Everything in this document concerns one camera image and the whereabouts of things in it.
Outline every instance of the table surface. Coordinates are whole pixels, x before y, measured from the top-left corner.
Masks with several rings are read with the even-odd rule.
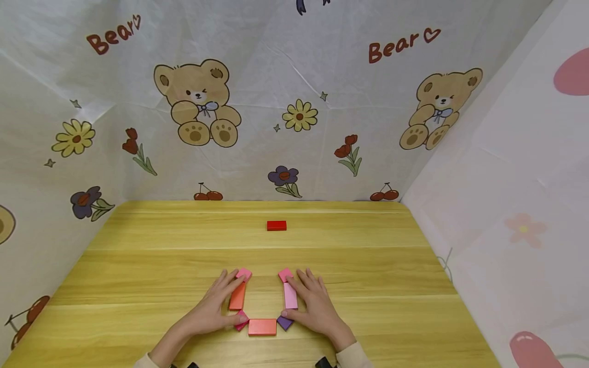
[[[268,220],[288,230],[266,231]],[[322,275],[376,367],[499,367],[405,206],[295,201],[118,206],[4,367],[131,368],[221,269],[239,267],[253,272],[250,318],[279,316],[283,268]],[[329,341],[295,323],[272,337],[195,337],[174,363],[311,368],[323,356],[335,363]]]

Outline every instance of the white backdrop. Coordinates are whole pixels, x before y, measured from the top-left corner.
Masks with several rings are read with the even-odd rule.
[[[0,2],[0,362],[125,200],[399,200],[549,1]]]
[[[548,7],[403,198],[504,367],[589,367],[588,12]]]

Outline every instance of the blue bow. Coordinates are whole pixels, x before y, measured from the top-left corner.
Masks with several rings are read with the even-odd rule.
[[[207,102],[205,105],[196,105],[196,107],[198,107],[198,112],[203,112],[204,115],[210,118],[211,114],[209,111],[215,111],[216,109],[218,109],[219,104],[214,101],[210,101]]]
[[[447,118],[448,116],[452,115],[453,110],[451,108],[447,108],[445,110],[438,110],[434,111],[434,122],[436,124],[440,123],[440,118]]]

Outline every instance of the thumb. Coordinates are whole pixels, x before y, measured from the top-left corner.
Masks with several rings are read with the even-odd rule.
[[[285,309],[281,312],[280,315],[284,318],[288,318],[289,320],[293,320],[307,326],[307,313],[299,312],[295,309]]]
[[[249,319],[242,314],[235,314],[233,316],[225,316],[223,319],[225,326],[235,326],[247,322]]]

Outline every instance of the sleeve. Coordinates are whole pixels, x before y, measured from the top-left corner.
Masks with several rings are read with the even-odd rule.
[[[335,356],[337,368],[374,368],[358,342],[343,349]]]
[[[151,359],[149,358],[149,355],[147,355],[147,353],[146,353],[140,360],[138,360],[135,363],[133,368],[160,368],[160,367],[158,367],[154,362],[152,362]]]

